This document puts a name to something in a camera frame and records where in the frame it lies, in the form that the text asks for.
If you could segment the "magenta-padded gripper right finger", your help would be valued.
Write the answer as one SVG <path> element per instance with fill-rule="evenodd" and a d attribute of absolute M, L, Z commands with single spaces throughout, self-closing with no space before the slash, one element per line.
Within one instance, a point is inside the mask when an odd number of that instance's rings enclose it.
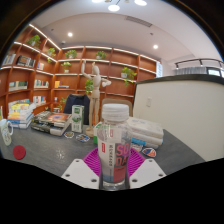
<path fill-rule="evenodd" d="M 127 174 L 131 189 L 146 186 L 166 176 L 154 159 L 145 159 L 135 149 L 130 152 Z"/>

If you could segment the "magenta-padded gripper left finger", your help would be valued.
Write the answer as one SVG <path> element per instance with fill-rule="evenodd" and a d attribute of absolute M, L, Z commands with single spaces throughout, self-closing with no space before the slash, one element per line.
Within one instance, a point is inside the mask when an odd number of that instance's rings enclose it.
<path fill-rule="evenodd" d="M 63 173 L 62 178 L 83 188 L 98 189 L 100 172 L 98 149 L 95 148 L 83 159 L 74 159 Z"/>

